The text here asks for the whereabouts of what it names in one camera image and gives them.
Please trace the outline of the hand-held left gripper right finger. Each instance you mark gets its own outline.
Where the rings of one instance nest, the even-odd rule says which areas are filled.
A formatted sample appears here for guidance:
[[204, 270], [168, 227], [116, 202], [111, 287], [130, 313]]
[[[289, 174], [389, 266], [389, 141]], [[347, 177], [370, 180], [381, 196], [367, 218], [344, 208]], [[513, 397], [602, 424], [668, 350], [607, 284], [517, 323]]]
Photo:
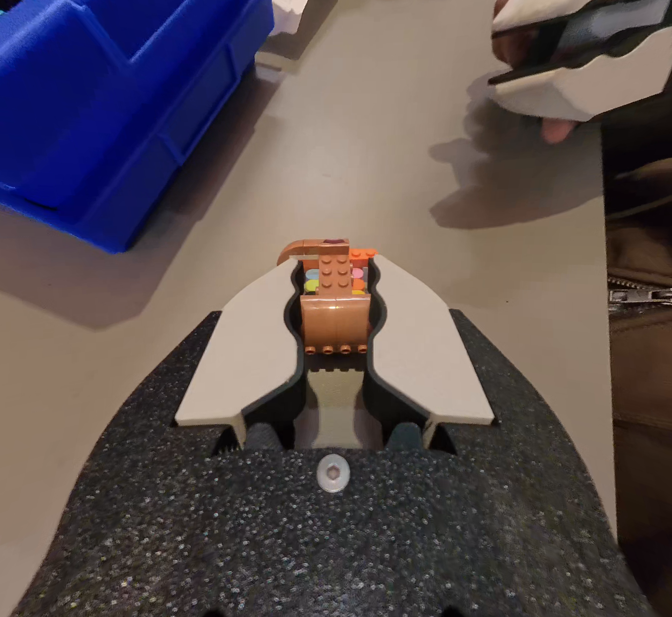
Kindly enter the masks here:
[[381, 254], [372, 266], [384, 315], [369, 352], [373, 374], [427, 421], [490, 426], [495, 415], [444, 300]]

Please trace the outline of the blue plastic bin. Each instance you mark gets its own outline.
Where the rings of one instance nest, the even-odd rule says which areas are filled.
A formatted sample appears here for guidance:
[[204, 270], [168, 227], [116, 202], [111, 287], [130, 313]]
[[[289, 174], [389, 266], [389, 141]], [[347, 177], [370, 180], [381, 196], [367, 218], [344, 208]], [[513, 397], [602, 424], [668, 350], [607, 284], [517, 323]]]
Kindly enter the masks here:
[[1, 208], [128, 250], [272, 28], [272, 0], [22, 0], [1, 16]]

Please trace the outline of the brown brick-built toy animal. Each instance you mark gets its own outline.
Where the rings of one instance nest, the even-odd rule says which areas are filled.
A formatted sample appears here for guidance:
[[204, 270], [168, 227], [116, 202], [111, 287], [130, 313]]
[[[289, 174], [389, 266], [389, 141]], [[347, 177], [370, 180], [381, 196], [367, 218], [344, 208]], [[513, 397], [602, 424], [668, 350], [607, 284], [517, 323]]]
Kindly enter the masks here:
[[348, 239], [301, 239], [289, 243], [277, 265], [300, 261], [301, 336], [306, 355], [367, 352], [372, 330], [368, 267], [378, 251], [352, 248]]

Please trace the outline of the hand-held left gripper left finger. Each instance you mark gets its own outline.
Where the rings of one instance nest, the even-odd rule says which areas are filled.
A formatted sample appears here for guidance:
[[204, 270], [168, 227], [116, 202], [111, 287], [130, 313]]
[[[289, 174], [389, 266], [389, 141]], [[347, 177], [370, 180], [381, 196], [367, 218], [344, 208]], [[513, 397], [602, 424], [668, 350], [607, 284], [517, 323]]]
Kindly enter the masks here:
[[254, 403], [289, 382], [298, 346], [284, 319], [297, 260], [286, 260], [223, 307], [175, 414], [178, 426], [240, 425]]

